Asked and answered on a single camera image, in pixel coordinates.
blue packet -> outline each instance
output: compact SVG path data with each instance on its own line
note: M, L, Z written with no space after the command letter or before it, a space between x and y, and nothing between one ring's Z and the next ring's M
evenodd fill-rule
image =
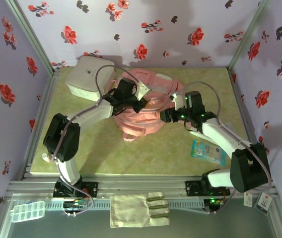
M226 152L223 149L197 140L193 141L191 156L218 163L221 166L226 164Z

white plastic container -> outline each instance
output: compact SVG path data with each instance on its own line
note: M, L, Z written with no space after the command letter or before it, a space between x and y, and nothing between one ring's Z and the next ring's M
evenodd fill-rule
M65 81L70 92L81 98L95 102L98 101L99 93L95 83L95 77L97 70L107 64L114 65L114 63L109 60L92 56L82 56ZM103 68L99 72L98 85L102 94L108 92L116 76L117 74L113 67Z
M45 202L31 202L13 207L12 222L24 222L39 219L45 216Z

floral wallpaper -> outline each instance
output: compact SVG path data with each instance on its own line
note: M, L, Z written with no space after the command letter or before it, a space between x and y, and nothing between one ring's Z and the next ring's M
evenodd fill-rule
M16 178L48 72L5 1L0 0L0 204Z
M86 54L124 66L226 67L259 0L17 2L53 67Z
M235 66L233 85L242 93L248 125L265 145L282 199L282 1L272 0L248 46Z

work glove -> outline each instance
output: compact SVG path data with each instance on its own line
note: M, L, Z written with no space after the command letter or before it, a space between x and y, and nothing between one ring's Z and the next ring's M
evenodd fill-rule
M170 210L162 192L111 196L110 227L166 226Z

robotic arm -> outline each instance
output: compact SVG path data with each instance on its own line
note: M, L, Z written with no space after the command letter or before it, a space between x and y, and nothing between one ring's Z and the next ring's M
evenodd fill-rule
M87 188L91 193L91 188L82 182L74 158L78 151L80 130L115 116L128 107L138 113L146 106L147 101L143 96L149 91L149 87L142 82L134 83L123 78L117 88L102 96L101 102L70 123L56 153L62 176L55 186L54 197L82 197L73 186L80 190ZM219 145L231 158L230 170L214 170L203 174L201 180L203 189L208 191L215 187L234 187L239 192L245 192L268 182L264 167L269 171L269 164L266 151L261 144L251 144L241 138L235 140L235 137L239 137L224 125L219 125L214 113L205 111L199 92L186 93L186 105L183 105L183 97L180 94L173 94L171 100L175 103L175 108L160 113L164 122L190 123L191 128L197 130L191 133ZM61 134L71 118L73 115L56 114L53 117L44 138L44 145L49 154L53 155L56 152Z
M181 96L172 96L176 107L161 112L161 119L164 122L190 123L191 128L197 130L193 134L219 145L231 158L230 170L214 170L203 174L203 188L208 190L212 187L234 187L239 192L246 192L268 183L263 167L269 171L269 164L263 145L251 144L224 125L219 125L216 115L205 111L199 92L185 94L186 107L182 107L179 97ZM258 156L260 162L250 151Z
M92 106L90 110L70 123L56 154L58 168L62 176L55 186L55 192L58 191L59 195L64 197L82 197L79 191L69 186L71 184L79 189L85 188L74 158L78 151L80 130L86 129L105 118L118 115L125 108L133 108L138 113L146 106L147 100L143 96L149 91L150 88L142 82L134 83L128 78L123 78L117 88L111 89L102 96L100 103ZM63 130L75 115L78 114L69 116L56 114L53 117L43 142L49 154L55 153Z

